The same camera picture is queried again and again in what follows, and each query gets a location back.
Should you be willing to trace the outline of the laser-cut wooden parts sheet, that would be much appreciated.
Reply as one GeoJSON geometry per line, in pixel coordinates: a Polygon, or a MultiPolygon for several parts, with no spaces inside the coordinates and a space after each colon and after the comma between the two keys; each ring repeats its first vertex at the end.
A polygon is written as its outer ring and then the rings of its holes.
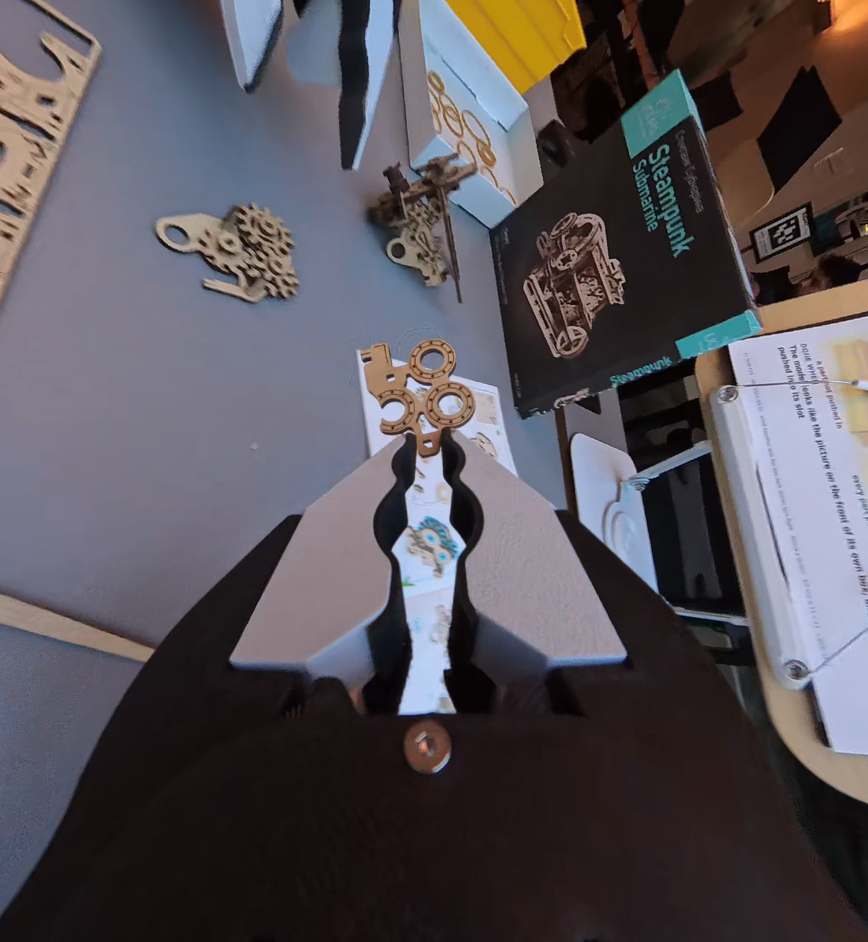
{"type": "Polygon", "coordinates": [[[22,70],[0,51],[0,305],[102,54],[97,39],[54,6],[29,5],[89,51],[40,33],[40,47],[60,70],[57,80],[22,70]]]}

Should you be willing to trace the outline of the black model kit box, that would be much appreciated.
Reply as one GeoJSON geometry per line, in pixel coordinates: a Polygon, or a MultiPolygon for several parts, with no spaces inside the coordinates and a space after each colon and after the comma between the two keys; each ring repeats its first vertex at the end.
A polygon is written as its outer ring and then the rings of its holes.
{"type": "Polygon", "coordinates": [[[762,330],[679,71],[577,151],[490,240],[524,419],[762,330]]]}

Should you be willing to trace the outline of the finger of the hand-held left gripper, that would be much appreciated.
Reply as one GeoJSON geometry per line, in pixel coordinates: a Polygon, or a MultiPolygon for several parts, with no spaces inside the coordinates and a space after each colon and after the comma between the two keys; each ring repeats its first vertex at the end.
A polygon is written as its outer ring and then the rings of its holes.
{"type": "Polygon", "coordinates": [[[283,25],[282,1],[221,1],[230,58],[239,86],[255,91],[283,25]]]}
{"type": "Polygon", "coordinates": [[[357,171],[392,53],[394,1],[297,1],[298,23],[287,40],[291,75],[338,91],[343,170],[357,171]]]}

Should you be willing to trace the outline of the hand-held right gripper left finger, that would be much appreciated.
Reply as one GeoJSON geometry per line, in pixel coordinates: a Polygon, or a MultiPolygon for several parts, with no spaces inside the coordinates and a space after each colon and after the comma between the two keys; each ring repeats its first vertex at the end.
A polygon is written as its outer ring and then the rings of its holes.
{"type": "Polygon", "coordinates": [[[339,680],[367,712],[399,711],[412,642],[393,550],[408,527],[415,470],[415,436],[393,436],[307,507],[230,654],[232,667],[339,680]]]}

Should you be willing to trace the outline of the white instruction sign holder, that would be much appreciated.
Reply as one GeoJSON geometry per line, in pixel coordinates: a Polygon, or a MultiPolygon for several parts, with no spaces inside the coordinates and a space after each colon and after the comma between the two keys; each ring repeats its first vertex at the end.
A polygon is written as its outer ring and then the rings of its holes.
{"type": "Polygon", "coordinates": [[[768,657],[868,757],[868,314],[728,350],[711,406],[768,657]]]}

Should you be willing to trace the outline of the partly built wooden model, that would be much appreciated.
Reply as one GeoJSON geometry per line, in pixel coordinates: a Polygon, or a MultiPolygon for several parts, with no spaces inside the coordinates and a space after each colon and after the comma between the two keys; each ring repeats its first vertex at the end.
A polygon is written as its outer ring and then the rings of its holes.
{"type": "Polygon", "coordinates": [[[474,165],[462,163],[452,152],[430,159],[410,182],[397,162],[383,170],[388,190],[367,211],[371,222],[393,232],[385,247],[387,257],[417,270],[428,288],[452,279],[458,302],[462,302],[460,260],[449,197],[475,171],[474,165]]]}

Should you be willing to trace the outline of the wooden gear assembly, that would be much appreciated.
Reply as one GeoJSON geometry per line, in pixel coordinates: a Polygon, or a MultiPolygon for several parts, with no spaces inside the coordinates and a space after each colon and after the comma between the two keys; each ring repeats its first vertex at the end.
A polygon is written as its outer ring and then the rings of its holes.
{"type": "Polygon", "coordinates": [[[266,207],[231,206],[223,216],[166,216],[158,218],[154,231],[167,249],[199,255],[217,273],[203,279],[205,291],[246,303],[289,300],[299,291],[291,232],[266,207]]]}

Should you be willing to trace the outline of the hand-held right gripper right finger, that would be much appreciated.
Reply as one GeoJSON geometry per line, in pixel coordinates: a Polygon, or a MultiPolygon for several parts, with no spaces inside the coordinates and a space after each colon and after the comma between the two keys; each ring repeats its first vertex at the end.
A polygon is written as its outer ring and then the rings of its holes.
{"type": "Polygon", "coordinates": [[[563,669],[622,664],[627,650],[556,508],[461,433],[441,437],[456,563],[449,667],[458,714],[563,669]]]}

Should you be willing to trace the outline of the pile of rubber bands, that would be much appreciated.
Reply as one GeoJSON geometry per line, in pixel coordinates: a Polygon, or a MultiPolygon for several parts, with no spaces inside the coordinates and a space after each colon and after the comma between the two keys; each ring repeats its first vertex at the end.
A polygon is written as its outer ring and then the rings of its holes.
{"type": "Polygon", "coordinates": [[[451,70],[428,69],[428,101],[436,134],[511,206],[517,206],[508,132],[451,70]]]}

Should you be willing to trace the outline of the black white marker sign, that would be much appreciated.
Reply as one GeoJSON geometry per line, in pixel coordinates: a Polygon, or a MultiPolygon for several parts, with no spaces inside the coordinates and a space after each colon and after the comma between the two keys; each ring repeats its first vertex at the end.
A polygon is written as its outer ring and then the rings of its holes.
{"type": "Polygon", "coordinates": [[[758,263],[808,243],[814,234],[813,204],[807,202],[749,231],[751,250],[758,263]]]}

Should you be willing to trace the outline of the white cardboard box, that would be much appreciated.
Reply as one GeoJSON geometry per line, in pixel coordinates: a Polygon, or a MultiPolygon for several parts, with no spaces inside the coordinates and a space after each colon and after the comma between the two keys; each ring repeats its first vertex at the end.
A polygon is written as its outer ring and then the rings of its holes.
{"type": "Polygon", "coordinates": [[[453,71],[508,132],[518,205],[511,206],[476,171],[450,197],[481,224],[493,228],[543,185],[529,106],[446,2],[402,2],[398,31],[408,161],[413,169],[418,171],[430,159],[451,153],[433,127],[428,69],[453,71]]]}

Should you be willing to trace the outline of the white instruction booklet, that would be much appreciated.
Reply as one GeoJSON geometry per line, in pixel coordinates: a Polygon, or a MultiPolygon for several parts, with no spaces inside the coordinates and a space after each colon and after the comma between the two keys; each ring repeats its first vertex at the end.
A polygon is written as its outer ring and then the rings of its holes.
{"type": "MultiPolygon", "coordinates": [[[[403,412],[397,404],[382,406],[367,387],[367,363],[357,350],[357,383],[366,432],[368,455],[374,456],[394,440],[381,430],[383,420],[394,421],[403,412]]],[[[498,389],[452,376],[472,393],[475,410],[459,429],[471,442],[514,475],[498,389]]],[[[411,640],[411,662],[398,712],[401,715],[454,713],[444,672],[450,668],[448,636],[455,575],[464,541],[450,524],[452,491],[442,473],[442,455],[416,460],[414,482],[406,493],[408,524],[393,548],[398,562],[406,619],[411,640]]]]}

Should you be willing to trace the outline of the wooden three-ring plate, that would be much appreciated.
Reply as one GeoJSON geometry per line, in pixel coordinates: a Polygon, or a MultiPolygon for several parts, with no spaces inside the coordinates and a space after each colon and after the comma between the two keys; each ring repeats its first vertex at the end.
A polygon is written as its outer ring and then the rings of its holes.
{"type": "Polygon", "coordinates": [[[454,380],[456,353],[446,341],[432,338],[419,343],[403,366],[394,364],[388,344],[375,344],[358,354],[368,394],[382,408],[396,405],[401,414],[382,418],[387,436],[413,436],[423,458],[440,452],[444,430],[459,430],[475,416],[475,397],[454,380]]]}

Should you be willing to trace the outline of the white stand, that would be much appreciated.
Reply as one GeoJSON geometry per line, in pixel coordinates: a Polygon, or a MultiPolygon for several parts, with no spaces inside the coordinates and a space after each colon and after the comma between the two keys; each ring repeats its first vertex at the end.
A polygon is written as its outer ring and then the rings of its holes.
{"type": "Polygon", "coordinates": [[[711,453],[712,444],[701,441],[638,470],[628,453],[612,445],[582,433],[570,438],[569,457],[580,522],[654,591],[658,584],[642,494],[653,482],[711,453]]]}

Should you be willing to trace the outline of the yellow bin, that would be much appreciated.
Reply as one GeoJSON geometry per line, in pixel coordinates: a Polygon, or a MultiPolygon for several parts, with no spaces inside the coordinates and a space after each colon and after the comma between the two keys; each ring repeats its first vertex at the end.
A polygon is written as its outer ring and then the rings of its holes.
{"type": "Polygon", "coordinates": [[[587,47],[575,1],[448,1],[520,94],[587,47]]]}

